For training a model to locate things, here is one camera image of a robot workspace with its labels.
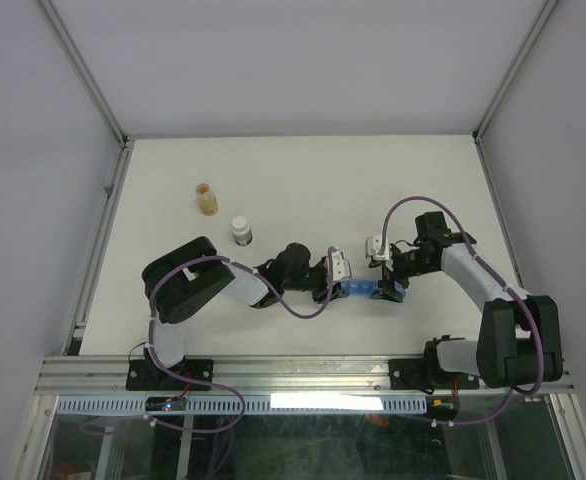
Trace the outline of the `blue weekly pill organizer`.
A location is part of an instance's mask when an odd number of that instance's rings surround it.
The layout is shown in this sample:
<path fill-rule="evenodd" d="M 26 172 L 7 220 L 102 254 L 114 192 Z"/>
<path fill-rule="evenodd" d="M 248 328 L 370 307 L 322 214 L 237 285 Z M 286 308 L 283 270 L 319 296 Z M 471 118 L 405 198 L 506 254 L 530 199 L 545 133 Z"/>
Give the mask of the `blue weekly pill organizer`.
<path fill-rule="evenodd" d="M 384 281 L 350 279 L 342 282 L 341 284 L 343 284 L 348 290 L 348 296 L 366 297 L 370 299 L 370 294 L 377 287 L 378 282 Z"/>

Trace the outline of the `white cap pill bottle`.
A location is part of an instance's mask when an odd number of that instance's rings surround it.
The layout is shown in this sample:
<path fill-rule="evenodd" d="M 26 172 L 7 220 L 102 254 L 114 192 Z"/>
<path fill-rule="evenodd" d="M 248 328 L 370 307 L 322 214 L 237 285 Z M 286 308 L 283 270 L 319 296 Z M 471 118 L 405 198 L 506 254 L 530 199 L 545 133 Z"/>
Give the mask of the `white cap pill bottle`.
<path fill-rule="evenodd" d="M 231 220 L 231 233 L 234 242 L 239 246 L 247 246 L 253 240 L 251 226 L 247 218 L 241 215 Z"/>

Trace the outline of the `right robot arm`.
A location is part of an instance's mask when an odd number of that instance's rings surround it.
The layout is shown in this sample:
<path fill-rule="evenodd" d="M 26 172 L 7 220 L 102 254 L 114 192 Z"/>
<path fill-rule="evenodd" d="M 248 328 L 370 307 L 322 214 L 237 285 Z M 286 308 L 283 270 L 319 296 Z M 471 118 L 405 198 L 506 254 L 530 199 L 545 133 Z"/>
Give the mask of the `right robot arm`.
<path fill-rule="evenodd" d="M 510 285 L 466 233 L 452 231 L 441 212 L 415 220 L 417 237 L 403 251 L 381 235 L 369 237 L 365 256 L 381 271 L 373 298 L 401 302 L 412 278 L 443 273 L 481 314 L 476 339 L 444 335 L 426 342 L 402 378 L 417 389 L 446 388 L 465 376 L 490 388 L 531 394 L 562 378 L 564 360 L 557 303 Z"/>

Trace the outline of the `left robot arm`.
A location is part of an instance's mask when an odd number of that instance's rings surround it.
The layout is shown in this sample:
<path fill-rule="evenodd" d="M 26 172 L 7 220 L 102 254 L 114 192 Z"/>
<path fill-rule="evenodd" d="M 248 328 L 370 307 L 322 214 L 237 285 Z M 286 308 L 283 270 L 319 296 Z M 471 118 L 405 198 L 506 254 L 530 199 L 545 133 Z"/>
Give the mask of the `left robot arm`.
<path fill-rule="evenodd" d="M 179 383 L 186 322 L 219 294 L 258 310 L 279 304 L 293 317 L 311 320 L 344 296 L 342 283 L 351 278 L 349 261 L 335 247 L 313 265 L 306 246 L 290 243 L 250 267 L 220 254 L 209 238 L 197 237 L 142 272 L 150 308 L 147 375 L 161 388 Z"/>

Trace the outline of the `amber pill bottle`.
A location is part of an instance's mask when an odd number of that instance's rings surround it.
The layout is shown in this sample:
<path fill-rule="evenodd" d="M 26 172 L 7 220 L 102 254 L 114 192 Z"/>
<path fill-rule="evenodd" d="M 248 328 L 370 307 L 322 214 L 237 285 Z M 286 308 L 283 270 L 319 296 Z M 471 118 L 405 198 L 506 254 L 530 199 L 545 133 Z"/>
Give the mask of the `amber pill bottle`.
<path fill-rule="evenodd" d="M 210 185 L 201 183 L 196 187 L 195 191 L 201 213 L 206 216 L 215 215 L 218 212 L 218 203 Z"/>

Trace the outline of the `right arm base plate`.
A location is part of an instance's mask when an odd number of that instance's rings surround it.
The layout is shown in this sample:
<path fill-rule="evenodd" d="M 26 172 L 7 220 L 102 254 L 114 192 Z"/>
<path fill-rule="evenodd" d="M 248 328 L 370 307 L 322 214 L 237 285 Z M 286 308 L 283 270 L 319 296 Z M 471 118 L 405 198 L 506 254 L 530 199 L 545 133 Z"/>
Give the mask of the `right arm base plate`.
<path fill-rule="evenodd" d="M 419 357 L 392 358 L 388 361 L 388 376 L 392 390 L 417 390 L 433 395 L 436 390 L 477 390 L 479 380 L 468 373 L 448 372 L 437 359 L 436 347 L 450 341 L 450 336 L 433 338 L 426 342 Z"/>

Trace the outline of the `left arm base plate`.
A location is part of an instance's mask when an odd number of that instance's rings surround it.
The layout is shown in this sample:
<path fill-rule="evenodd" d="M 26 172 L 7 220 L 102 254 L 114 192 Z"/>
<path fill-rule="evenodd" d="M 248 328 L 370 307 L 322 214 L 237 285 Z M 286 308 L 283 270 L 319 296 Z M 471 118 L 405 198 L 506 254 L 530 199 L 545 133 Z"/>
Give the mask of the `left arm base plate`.
<path fill-rule="evenodd" d="M 150 358 L 131 360 L 125 388 L 127 391 L 210 391 L 213 380 L 212 359 L 183 359 L 170 368 L 173 375 L 161 370 Z"/>

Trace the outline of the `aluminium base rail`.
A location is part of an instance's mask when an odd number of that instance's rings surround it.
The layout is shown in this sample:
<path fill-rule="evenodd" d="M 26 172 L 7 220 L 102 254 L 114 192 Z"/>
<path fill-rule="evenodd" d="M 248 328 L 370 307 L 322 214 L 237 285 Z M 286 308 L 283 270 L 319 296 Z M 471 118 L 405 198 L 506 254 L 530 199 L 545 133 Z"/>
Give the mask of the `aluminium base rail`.
<path fill-rule="evenodd" d="M 404 377 L 415 355 L 387 356 L 217 356 L 186 360 L 186 375 L 227 385 L 245 395 L 279 391 L 382 393 L 407 391 Z M 60 356 L 44 360 L 36 392 L 89 395 L 155 392 L 168 378 L 153 374 L 141 356 Z"/>

